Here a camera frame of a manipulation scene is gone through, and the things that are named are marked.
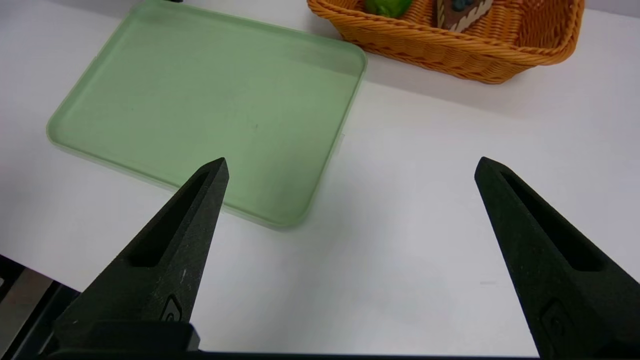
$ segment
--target chocolate cake slice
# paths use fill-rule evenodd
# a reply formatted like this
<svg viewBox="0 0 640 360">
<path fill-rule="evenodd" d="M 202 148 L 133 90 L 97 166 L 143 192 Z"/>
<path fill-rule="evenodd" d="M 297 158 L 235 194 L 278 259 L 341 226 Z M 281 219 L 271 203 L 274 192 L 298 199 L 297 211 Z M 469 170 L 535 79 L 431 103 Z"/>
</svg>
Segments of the chocolate cake slice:
<svg viewBox="0 0 640 360">
<path fill-rule="evenodd" d="M 436 26 L 461 33 L 489 12 L 493 0 L 437 0 Z"/>
</svg>

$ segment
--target basket rim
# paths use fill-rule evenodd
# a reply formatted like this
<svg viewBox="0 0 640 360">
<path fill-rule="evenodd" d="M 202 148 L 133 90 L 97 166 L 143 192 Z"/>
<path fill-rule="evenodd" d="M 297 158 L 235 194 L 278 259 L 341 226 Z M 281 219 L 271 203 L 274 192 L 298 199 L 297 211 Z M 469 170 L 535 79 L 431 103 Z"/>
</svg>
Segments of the basket rim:
<svg viewBox="0 0 640 360">
<path fill-rule="evenodd" d="M 571 6 L 571 13 L 567 17 L 566 31 L 560 44 L 557 47 L 523 47 L 511 45 L 500 40 L 414 24 L 406 20 L 391 19 L 357 10 L 349 10 L 330 4 L 327 0 L 307 0 L 307 4 L 314 14 L 327 18 L 332 22 L 339 18 L 350 18 L 353 22 L 357 22 L 352 26 L 376 31 L 388 31 L 389 25 L 393 25 L 393 32 L 403 37 L 416 38 L 432 44 L 454 47 L 523 65 L 534 66 L 560 63 L 573 54 L 580 33 L 585 0 L 568 0 L 567 2 L 567 6 Z"/>
</svg>

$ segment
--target white table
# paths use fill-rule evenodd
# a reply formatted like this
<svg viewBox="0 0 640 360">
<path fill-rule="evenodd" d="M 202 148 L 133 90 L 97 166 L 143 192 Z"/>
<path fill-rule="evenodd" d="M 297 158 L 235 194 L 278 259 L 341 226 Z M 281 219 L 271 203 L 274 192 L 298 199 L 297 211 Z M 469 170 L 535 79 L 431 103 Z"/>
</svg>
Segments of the white table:
<svg viewBox="0 0 640 360">
<path fill-rule="evenodd" d="M 45 136 L 133 3 L 0 3 L 0 254 L 78 290 L 172 194 Z M 337 36 L 300 0 L 190 3 Z M 640 279 L 638 33 L 640 19 L 587 11 L 573 57 L 500 86 L 369 56 L 307 220 L 220 216 L 201 348 L 535 356 L 474 170 L 507 164 Z"/>
</svg>

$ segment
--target blueberry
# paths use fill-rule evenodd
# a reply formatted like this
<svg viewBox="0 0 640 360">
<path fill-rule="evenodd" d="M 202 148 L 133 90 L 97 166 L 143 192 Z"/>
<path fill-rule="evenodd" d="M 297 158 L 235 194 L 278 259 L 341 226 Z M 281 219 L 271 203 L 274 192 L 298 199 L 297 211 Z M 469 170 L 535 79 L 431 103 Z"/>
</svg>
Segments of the blueberry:
<svg viewBox="0 0 640 360">
<path fill-rule="evenodd" d="M 461 12 L 467 7 L 467 0 L 453 0 L 451 2 L 451 8 L 455 12 Z"/>
</svg>

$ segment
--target green tray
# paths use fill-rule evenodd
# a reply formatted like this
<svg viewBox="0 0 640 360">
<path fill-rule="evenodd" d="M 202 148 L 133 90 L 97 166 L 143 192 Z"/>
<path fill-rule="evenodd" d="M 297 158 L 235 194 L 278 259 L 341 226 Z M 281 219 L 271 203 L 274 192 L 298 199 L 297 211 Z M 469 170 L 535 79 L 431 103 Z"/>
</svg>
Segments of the green tray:
<svg viewBox="0 0 640 360">
<path fill-rule="evenodd" d="M 306 215 L 366 67 L 355 45 L 169 1 L 131 10 L 51 117 L 51 142 L 179 187 L 225 157 L 225 205 Z"/>
</svg>

